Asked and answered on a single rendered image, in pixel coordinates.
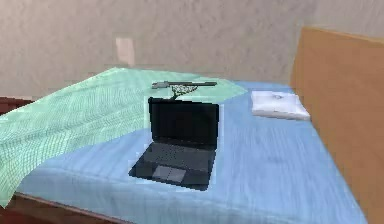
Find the black open laptop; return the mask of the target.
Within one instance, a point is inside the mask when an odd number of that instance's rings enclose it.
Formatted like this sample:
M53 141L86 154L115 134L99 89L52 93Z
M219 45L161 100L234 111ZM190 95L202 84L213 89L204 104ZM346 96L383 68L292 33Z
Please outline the black open laptop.
M216 156L219 106L153 97L148 106L152 142L129 175L205 191Z

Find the green blanket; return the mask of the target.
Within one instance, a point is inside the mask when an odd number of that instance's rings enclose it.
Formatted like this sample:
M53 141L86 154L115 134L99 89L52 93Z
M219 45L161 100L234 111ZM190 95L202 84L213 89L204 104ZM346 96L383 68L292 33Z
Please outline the green blanket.
M149 143L148 98L172 95L154 83L201 79L112 68L0 116L0 206L16 192L98 210L223 200L220 178L199 192L128 174Z

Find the pale wall switch plate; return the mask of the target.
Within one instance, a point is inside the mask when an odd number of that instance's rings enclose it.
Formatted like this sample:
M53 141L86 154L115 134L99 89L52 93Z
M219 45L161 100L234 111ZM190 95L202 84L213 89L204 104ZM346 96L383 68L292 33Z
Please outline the pale wall switch plate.
M117 38L116 50L118 59L128 66L135 65L135 51L133 40L130 38Z

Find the white pillow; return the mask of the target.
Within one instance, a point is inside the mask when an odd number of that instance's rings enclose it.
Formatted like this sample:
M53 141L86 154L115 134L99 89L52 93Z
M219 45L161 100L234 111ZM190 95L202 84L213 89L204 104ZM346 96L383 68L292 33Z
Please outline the white pillow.
M296 94L274 91L252 91L251 111L256 116L309 120L310 114Z

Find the black baseball bat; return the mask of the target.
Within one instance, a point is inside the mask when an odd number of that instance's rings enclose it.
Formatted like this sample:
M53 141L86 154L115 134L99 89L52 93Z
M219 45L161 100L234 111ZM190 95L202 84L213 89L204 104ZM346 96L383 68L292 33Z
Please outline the black baseball bat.
M171 82L171 81L162 81L152 83L152 89L159 88L168 88L170 86L215 86L217 82Z

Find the blue bed with wooden headboard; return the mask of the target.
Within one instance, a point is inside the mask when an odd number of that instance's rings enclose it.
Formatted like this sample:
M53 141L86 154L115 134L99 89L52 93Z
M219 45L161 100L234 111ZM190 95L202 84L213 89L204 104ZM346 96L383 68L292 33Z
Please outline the blue bed with wooden headboard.
M223 200L138 199L98 210L16 192L3 208L55 215L59 224L86 216L132 224L384 224L384 40L305 27L287 86L201 78L171 82L217 82L176 100L219 106L205 191L220 178ZM311 118L256 116L252 91L296 94Z

